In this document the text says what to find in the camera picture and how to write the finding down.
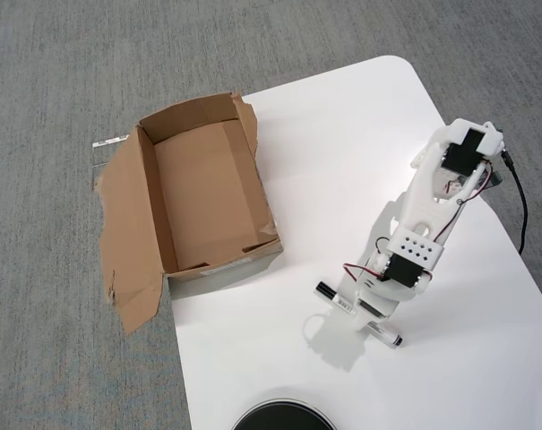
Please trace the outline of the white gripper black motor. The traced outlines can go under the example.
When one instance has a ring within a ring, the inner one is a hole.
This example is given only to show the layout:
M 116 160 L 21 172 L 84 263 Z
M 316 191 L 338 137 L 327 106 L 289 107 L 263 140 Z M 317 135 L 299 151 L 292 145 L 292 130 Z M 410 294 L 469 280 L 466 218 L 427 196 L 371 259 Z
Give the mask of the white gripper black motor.
M 388 320 L 396 311 L 399 302 L 379 296 L 356 295 L 354 305 L 357 314 L 353 317 L 353 329 L 362 331 L 369 323 Z

